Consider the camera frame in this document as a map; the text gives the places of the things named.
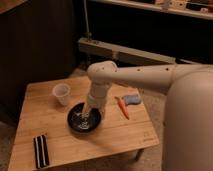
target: dark wooden panel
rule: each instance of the dark wooden panel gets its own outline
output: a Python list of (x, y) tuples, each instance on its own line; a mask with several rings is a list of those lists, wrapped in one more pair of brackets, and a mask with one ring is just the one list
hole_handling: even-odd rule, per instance
[(72, 72), (75, 27), (72, 0), (31, 0), (0, 15), (0, 103), (16, 119), (27, 83)]

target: tiled floor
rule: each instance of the tiled floor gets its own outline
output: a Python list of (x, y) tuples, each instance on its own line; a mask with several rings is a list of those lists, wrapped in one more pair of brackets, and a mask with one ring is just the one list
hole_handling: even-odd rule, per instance
[[(71, 76), (85, 75), (84, 70), (76, 69)], [(161, 144), (145, 149), (138, 162), (134, 162), (135, 151), (76, 163), (63, 168), (51, 169), (53, 171), (160, 171), (162, 155), (162, 121), (165, 97), (161, 94), (145, 91), (143, 102), (150, 114), (153, 125), (159, 136)], [(0, 122), (0, 171), (6, 171), (15, 128)]]

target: black plate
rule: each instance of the black plate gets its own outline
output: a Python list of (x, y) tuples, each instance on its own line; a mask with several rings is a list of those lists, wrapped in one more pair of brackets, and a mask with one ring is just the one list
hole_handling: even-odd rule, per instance
[(88, 133), (94, 130), (101, 121), (101, 114), (98, 109), (91, 109), (88, 117), (82, 117), (84, 103), (75, 105), (68, 114), (67, 121), (69, 126), (77, 132)]

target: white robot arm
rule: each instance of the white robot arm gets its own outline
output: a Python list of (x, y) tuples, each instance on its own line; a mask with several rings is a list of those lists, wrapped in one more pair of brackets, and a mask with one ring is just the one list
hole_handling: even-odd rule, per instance
[(88, 76), (87, 105), (91, 108), (104, 108), (111, 83), (167, 95), (163, 170), (213, 170), (213, 66), (117, 68), (106, 61), (92, 64)]

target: carrot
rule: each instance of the carrot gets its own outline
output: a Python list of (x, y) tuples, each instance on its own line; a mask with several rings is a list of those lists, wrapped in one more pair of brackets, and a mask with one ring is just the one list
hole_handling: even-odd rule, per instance
[(118, 106), (120, 107), (122, 113), (124, 114), (126, 119), (129, 120), (129, 114), (128, 114), (128, 110), (126, 108), (126, 104), (125, 104), (124, 100), (119, 97), (115, 97), (115, 99), (118, 101)]

